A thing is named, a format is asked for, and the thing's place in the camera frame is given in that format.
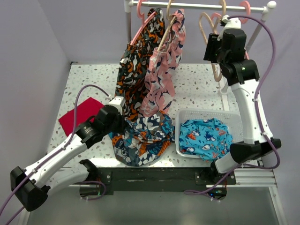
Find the blue orange patterned shorts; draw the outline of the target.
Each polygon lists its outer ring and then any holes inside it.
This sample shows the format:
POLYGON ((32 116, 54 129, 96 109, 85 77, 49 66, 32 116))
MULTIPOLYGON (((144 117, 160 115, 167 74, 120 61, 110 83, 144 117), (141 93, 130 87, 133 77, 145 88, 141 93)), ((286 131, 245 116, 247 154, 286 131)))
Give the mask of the blue orange patterned shorts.
POLYGON ((110 133, 115 157, 127 166, 139 167, 155 161, 174 141, 174 125, 168 114, 159 111, 136 121, 127 120, 123 133, 110 133))

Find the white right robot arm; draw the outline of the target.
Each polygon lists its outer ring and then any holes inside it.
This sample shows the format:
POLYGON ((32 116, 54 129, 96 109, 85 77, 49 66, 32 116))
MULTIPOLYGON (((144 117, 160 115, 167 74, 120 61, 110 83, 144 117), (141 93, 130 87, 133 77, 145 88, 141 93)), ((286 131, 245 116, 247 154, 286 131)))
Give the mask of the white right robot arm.
POLYGON ((211 33, 204 54, 204 60, 220 66, 238 103, 243 128, 243 140, 231 144, 229 153, 211 163, 209 179, 214 184, 220 184, 225 173, 241 164, 276 152, 282 146, 270 131, 256 90, 260 81, 257 64, 244 57, 246 37, 241 29, 211 33))

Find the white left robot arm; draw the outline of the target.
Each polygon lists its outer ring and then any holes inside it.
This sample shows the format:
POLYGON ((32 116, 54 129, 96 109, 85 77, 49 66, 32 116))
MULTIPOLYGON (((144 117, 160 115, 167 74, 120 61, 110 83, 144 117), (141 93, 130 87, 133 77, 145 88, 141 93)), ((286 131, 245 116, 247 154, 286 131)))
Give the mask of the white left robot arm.
POLYGON ((17 166, 10 172, 12 193, 27 211, 39 208, 48 198, 49 179, 67 162, 102 141, 111 132, 125 128, 123 106, 109 103, 102 107, 93 121, 81 123, 74 134, 49 154, 22 169, 17 166))

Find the pink patterned shorts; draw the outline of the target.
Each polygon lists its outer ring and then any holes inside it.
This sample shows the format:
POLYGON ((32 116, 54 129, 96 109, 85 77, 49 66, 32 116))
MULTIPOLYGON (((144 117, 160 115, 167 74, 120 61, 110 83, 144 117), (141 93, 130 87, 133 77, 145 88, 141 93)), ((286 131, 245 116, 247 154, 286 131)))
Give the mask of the pink patterned shorts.
POLYGON ((175 17, 174 23, 167 31, 164 43, 154 49, 145 76, 146 96, 139 113, 146 117, 159 111, 167 113, 175 97, 173 75, 182 58, 186 29, 183 9, 177 10, 172 16, 175 17))

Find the wooden hanger with shorts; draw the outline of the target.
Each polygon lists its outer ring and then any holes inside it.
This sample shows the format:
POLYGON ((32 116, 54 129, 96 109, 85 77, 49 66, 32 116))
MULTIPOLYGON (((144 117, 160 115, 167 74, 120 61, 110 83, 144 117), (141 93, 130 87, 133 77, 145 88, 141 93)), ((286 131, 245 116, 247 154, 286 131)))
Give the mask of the wooden hanger with shorts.
POLYGON ((164 35, 163 35, 163 37, 161 39, 161 42, 160 42, 160 44, 159 44, 159 46, 157 48, 158 52, 161 50, 163 44, 165 43, 165 40, 166 40, 166 38, 168 36, 168 33, 169 33, 170 29, 172 28, 173 23, 176 20, 176 16, 173 16, 172 14, 169 13, 169 10, 171 8, 171 4, 173 2, 174 2, 174 0, 169 0, 168 1, 168 5, 167 5, 167 8, 166 8, 166 13, 167 13, 167 20, 169 21, 169 24, 168 24, 167 28, 165 29, 165 33, 164 33, 164 35))

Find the empty pink hanger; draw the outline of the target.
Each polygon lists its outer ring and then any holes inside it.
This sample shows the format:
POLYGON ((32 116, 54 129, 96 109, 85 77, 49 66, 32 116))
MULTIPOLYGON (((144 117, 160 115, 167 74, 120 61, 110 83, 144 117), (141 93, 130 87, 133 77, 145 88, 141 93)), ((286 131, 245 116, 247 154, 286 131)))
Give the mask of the empty pink hanger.
MULTIPOLYGON (((221 19, 223 18, 224 15, 226 15, 226 1, 225 0, 220 0, 219 4, 222 7, 222 14, 214 12, 211 16, 211 22, 212 22, 212 27, 211 30, 213 33, 217 33, 217 26, 221 22, 221 19)), ((239 6, 244 7, 246 10, 246 15, 251 15, 251 8, 250 4, 248 1, 243 0, 240 2, 239 6)))

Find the black orange camouflage shorts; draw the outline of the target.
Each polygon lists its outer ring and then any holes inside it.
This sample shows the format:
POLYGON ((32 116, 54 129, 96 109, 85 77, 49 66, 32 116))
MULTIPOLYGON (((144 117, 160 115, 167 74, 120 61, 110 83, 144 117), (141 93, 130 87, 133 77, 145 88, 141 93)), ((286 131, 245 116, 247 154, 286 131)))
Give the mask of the black orange camouflage shorts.
POLYGON ((165 32, 163 10, 152 8, 148 15, 154 17, 143 28, 134 44, 127 44, 119 63, 115 96, 124 97, 124 116, 130 121, 139 117, 139 109, 147 91, 145 76, 150 57, 159 46, 165 32))

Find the pink hanger left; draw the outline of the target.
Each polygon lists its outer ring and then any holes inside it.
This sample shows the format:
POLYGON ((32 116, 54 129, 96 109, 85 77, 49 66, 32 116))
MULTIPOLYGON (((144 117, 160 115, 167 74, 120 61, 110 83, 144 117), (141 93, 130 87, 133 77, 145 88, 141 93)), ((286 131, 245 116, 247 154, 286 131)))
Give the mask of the pink hanger left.
POLYGON ((152 20, 152 18, 154 18, 155 16, 155 12, 151 13, 147 18, 145 18, 145 13, 141 12, 141 6, 142 3, 144 2, 144 0, 138 0, 137 6, 136 6, 136 13, 137 13, 137 17, 141 19, 141 26, 138 29, 138 31, 136 32, 135 36, 132 38, 130 45, 133 45, 136 40, 138 39, 140 33, 143 31, 143 29, 145 28, 145 26, 152 20))

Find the light blue shark shorts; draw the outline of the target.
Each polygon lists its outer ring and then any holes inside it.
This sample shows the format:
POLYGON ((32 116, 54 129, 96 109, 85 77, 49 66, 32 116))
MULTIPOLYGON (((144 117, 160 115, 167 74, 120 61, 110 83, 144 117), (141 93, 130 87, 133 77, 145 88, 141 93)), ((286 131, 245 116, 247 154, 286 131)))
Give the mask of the light blue shark shorts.
POLYGON ((180 124, 179 150, 188 156, 197 156, 204 161, 222 158, 230 151, 233 136, 222 121, 187 120, 180 124))

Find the red folded cloth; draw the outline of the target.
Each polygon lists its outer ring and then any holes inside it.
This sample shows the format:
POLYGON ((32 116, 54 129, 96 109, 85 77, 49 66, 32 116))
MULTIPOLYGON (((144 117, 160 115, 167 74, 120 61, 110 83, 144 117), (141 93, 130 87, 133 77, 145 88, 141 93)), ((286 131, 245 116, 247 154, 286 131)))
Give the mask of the red folded cloth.
MULTIPOLYGON (((89 117, 96 116, 98 111, 103 108, 104 105, 90 97, 87 100, 83 101, 77 106, 76 111, 76 127, 85 122, 89 117)), ((74 109, 64 114, 59 118, 59 123, 62 126, 62 129, 66 136, 69 136, 73 131, 74 126, 74 109)))

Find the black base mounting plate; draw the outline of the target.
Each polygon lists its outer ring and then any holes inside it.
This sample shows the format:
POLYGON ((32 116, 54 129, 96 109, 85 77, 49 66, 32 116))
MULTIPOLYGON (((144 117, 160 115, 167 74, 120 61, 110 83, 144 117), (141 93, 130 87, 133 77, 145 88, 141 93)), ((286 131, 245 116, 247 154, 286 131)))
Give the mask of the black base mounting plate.
POLYGON ((222 179, 222 174, 213 173, 208 167, 99 167, 90 172, 81 182, 95 187, 100 193, 114 192, 184 192, 204 191, 207 185, 236 184, 233 172, 222 179))

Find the white plastic basket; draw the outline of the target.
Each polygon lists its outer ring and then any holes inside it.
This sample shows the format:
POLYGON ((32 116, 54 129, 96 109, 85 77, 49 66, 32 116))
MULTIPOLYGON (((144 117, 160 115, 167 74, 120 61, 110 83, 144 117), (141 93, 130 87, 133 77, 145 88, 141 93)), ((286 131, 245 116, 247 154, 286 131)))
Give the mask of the white plastic basket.
POLYGON ((176 114, 175 120, 175 146, 179 155, 186 158, 199 158, 197 156, 184 155, 179 150, 179 133, 180 124, 187 120, 207 120, 215 118, 222 121, 227 125, 229 133, 233 137, 233 143, 243 140, 243 128, 241 118, 237 113, 229 111, 216 111, 216 110, 200 110, 200 109, 179 109, 176 114))

